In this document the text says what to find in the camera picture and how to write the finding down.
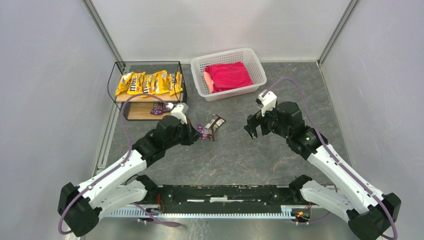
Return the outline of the purple candy bag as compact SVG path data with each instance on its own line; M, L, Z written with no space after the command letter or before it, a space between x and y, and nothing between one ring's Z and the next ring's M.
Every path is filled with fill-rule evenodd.
M150 111L151 115L161 116L164 114L164 104L161 102L155 102L153 104L152 110Z

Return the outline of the brown candy bag top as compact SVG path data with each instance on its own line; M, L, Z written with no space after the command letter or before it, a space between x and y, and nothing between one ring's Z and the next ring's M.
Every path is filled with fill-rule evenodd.
M208 134L208 139L212 142L215 141L215 135L217 130L226 122L226 120L215 114L213 118L204 126L206 129L206 133Z

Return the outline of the yellow M&M bag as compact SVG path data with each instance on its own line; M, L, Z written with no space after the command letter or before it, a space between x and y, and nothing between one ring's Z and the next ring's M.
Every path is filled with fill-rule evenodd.
M154 73L146 74L143 77L143 81L142 81L142 93L155 95L156 94L155 84L156 84L156 75Z
M131 76L130 85L127 89L127 94L137 95L143 92L143 80L145 72L133 72Z

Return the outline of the brown candy bag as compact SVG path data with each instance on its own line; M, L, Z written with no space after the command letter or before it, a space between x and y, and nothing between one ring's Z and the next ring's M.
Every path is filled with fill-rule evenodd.
M208 134L208 139L212 142L215 141L215 135L217 130L226 122L226 120L215 114L213 118L204 126L206 129L206 133Z
M200 133L199 140L210 140L215 141L214 131L210 128L207 128L203 125L197 126L197 131Z

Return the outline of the yellow candy bag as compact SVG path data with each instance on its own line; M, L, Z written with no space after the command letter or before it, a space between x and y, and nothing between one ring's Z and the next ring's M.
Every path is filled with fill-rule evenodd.
M156 72L154 74L154 93L162 95L168 92L168 72L166 70Z
M129 73L123 74L120 77L116 91L115 91L115 96L118 96L119 94L128 90L133 74L134 72L129 72Z
M169 90L169 95L173 96L175 94L178 94L182 92L184 89L182 87L182 74L177 71L175 73L169 73L167 75L167 87Z

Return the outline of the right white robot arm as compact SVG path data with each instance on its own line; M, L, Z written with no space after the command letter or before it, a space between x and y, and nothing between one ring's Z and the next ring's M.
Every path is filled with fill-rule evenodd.
M289 186L305 201L318 204L344 220L360 240L376 240L394 228L402 201L395 193L383 193L360 176L338 155L328 140L305 124L295 102L282 102L249 115L244 129L252 139L276 134L289 148L318 168L341 193L326 189L311 177L301 175Z

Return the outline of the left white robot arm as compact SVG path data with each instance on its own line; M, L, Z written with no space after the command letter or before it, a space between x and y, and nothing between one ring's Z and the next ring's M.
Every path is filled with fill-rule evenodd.
M189 120L165 116L115 163L77 185L68 182L59 195L57 229L61 235L82 237L109 213L141 201L147 190L141 182L121 184L163 158L172 147L193 145L201 134Z

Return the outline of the purple brown M&M bag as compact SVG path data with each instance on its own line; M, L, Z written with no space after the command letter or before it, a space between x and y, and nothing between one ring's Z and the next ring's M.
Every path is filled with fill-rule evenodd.
M163 113L169 113L172 110L173 106L174 106L173 104L171 104L171 107L170 107L168 103L167 104L163 103L162 104L162 112Z

